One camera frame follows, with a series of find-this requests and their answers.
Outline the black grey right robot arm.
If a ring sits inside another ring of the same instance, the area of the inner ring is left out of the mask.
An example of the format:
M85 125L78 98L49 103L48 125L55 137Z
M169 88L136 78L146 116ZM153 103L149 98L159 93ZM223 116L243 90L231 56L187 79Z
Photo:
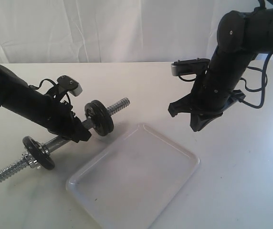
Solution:
M183 81L187 75L194 78L190 93L169 104L171 116L189 113L190 127L198 132L235 103L245 103L245 94L236 85L257 55L266 54L265 62L273 55L273 0L271 5L266 8L262 0L251 12L225 14L218 24L217 47L210 59L172 63L173 76Z

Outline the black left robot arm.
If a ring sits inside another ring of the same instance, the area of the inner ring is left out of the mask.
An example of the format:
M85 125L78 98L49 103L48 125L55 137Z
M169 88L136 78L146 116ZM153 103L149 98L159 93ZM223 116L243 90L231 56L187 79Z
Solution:
M68 93L78 96L82 92L79 83L62 75L45 94L38 89L0 64L0 107L46 128L52 134L76 143L88 141L91 133L75 116L70 101L62 101Z

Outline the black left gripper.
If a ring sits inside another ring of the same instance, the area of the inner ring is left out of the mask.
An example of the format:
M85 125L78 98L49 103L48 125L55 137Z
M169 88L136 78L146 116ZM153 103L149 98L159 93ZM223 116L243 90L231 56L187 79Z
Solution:
M75 119L72 113L73 106L66 101L60 102L51 96L46 97L48 103L40 108L41 113L37 124L52 134L60 135L76 143L88 141L91 133L84 127L80 119Z

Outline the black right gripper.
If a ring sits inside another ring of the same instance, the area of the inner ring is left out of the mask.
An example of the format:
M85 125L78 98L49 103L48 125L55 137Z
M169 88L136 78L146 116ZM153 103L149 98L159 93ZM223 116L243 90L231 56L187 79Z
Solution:
M180 113L190 113L190 127L194 132L198 132L216 118L221 117L225 110L240 99L245 99L245 97L246 95L241 90L231 90L196 81L191 94L170 103L168 112L171 117ZM193 110L191 100L201 111Z

